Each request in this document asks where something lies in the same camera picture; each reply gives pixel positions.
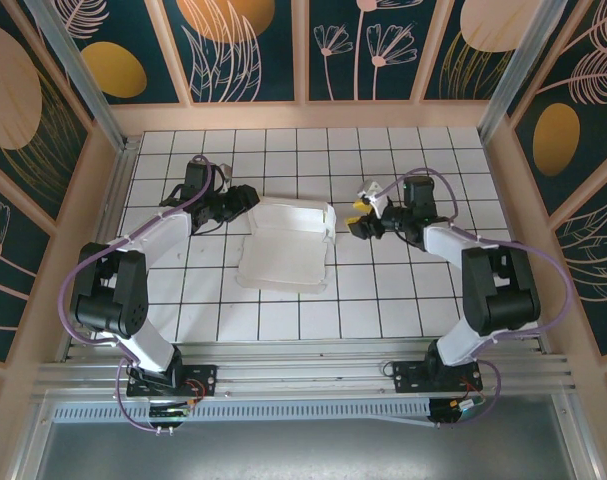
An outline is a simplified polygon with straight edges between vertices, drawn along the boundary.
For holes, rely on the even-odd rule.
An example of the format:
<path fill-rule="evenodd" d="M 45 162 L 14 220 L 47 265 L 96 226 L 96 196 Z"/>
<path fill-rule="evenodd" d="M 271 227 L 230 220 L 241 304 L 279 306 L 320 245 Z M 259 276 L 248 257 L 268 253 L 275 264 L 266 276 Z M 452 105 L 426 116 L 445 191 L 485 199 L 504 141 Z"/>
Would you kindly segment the grey sheet metal panel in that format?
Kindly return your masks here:
<path fill-rule="evenodd" d="M 374 420 L 58 424 L 38 480 L 575 480 L 549 424 L 436 430 Z"/>

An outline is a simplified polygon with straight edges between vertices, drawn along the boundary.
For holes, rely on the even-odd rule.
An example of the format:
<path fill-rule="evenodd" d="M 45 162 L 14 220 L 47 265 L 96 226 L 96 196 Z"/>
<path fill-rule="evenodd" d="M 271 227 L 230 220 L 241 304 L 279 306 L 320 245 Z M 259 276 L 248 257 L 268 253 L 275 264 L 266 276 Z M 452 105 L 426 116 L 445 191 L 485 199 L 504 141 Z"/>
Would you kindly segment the green controller circuit board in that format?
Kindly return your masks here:
<path fill-rule="evenodd" d="M 150 419 L 162 418 L 186 418 L 194 410 L 192 401 L 170 402 L 170 403 L 151 403 L 148 409 Z"/>
<path fill-rule="evenodd" d="M 484 403 L 485 400 L 480 397 L 433 398 L 429 400 L 428 420 L 437 426 L 453 425 L 461 419 L 465 412 Z"/>

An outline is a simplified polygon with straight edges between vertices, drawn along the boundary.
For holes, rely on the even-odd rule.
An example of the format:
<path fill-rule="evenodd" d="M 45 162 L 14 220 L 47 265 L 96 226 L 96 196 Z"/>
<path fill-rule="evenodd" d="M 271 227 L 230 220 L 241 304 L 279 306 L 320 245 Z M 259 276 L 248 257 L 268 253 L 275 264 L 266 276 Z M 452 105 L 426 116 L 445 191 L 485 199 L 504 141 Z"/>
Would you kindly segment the aluminium corner post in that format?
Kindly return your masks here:
<path fill-rule="evenodd" d="M 121 128 L 76 43 L 90 40 L 109 17 L 107 0 L 23 1 L 110 143 L 123 151 Z"/>
<path fill-rule="evenodd" d="M 477 126 L 483 147 L 489 145 L 508 107 L 558 25 L 567 2 L 568 0 L 542 0 L 535 11 Z"/>

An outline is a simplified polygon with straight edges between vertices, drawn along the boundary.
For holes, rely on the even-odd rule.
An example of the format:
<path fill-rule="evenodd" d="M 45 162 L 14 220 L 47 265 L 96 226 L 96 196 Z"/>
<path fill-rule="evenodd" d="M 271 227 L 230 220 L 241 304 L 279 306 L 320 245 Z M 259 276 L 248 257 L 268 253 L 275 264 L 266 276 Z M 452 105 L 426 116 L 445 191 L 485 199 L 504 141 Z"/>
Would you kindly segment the white paper box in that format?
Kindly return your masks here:
<path fill-rule="evenodd" d="M 236 276 L 241 287 L 310 295 L 326 289 L 326 256 L 336 237 L 329 203 L 263 197 L 248 221 Z"/>

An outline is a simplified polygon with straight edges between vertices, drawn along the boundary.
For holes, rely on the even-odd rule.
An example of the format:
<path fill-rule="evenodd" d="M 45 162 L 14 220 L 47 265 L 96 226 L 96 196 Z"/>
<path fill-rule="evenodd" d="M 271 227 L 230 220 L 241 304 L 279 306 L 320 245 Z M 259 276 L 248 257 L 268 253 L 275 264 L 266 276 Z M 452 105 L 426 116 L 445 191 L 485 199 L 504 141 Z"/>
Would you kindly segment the aluminium side rail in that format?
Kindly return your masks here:
<path fill-rule="evenodd" d="M 99 209 L 101 216 L 96 234 L 98 240 L 111 241 L 118 232 L 139 148 L 140 139 L 136 138 L 133 142 L 128 142 L 115 157 L 110 182 L 106 190 L 103 204 Z M 85 267 L 86 265 L 82 262 L 75 265 L 66 275 L 60 286 L 57 296 L 57 313 L 64 330 L 72 339 L 75 339 L 82 344 L 115 346 L 123 352 L 123 355 L 127 359 L 133 360 L 135 355 L 120 340 L 115 339 L 114 337 L 96 339 L 83 336 L 74 328 L 74 324 L 70 322 L 69 302 L 66 300 L 67 292 L 76 275 Z"/>

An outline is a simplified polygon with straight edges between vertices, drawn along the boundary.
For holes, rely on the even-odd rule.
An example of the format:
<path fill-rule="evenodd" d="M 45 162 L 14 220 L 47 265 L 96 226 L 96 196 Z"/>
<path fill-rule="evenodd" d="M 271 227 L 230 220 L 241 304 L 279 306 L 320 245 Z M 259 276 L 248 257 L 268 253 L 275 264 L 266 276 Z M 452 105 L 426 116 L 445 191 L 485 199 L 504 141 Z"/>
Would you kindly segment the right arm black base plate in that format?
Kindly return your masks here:
<path fill-rule="evenodd" d="M 427 361 L 392 363 L 397 393 L 465 392 L 467 386 L 481 391 L 483 382 L 476 362 L 459 366 L 430 365 Z"/>

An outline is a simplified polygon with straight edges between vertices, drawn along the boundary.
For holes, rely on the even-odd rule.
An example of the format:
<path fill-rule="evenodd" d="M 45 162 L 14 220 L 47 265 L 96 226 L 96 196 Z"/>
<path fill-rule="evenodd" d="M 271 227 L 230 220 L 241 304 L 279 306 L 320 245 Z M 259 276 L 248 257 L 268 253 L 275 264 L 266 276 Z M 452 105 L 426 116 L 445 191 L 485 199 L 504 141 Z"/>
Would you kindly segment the white gridded table board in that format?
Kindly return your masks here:
<path fill-rule="evenodd" d="M 208 223 L 151 269 L 149 312 L 175 343 L 438 337 L 462 315 L 460 272 L 394 235 L 364 241 L 345 222 L 368 178 L 382 185 L 417 167 L 438 172 L 441 214 L 484 237 L 509 232 L 472 127 L 149 131 L 141 139 L 118 229 L 131 231 L 180 183 L 202 153 L 229 164 L 259 193 L 331 204 L 336 241 L 317 295 L 247 289 L 236 279 L 246 217 Z"/>

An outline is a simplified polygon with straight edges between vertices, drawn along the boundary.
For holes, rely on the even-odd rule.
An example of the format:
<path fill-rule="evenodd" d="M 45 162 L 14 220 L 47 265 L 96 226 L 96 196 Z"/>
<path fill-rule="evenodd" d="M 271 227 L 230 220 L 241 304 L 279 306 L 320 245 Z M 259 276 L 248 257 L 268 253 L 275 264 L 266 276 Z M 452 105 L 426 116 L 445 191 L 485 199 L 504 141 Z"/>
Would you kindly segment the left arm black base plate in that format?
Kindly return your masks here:
<path fill-rule="evenodd" d="M 163 397 L 211 397 L 217 383 L 216 365 L 185 365 L 183 378 L 173 386 L 160 377 L 142 373 L 139 369 L 128 370 L 129 380 L 126 396 L 163 398 Z"/>

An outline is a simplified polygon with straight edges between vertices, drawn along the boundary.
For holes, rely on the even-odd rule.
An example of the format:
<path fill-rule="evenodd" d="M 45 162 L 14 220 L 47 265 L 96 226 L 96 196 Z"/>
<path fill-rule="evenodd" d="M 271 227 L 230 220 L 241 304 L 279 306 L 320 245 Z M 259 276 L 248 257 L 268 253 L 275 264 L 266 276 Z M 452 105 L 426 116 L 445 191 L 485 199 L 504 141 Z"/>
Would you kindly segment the long aluminium frame rails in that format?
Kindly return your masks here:
<path fill-rule="evenodd" d="M 299 400 L 390 397 L 389 362 L 420 360 L 429 343 L 379 338 L 199 342 L 179 348 L 187 364 L 217 366 L 218 399 Z M 114 348 L 73 345 L 65 361 L 39 367 L 32 396 L 111 399 L 119 358 Z M 547 395 L 576 387 L 567 358 L 544 352 L 535 339 L 500 342 L 480 358 L 486 394 Z"/>

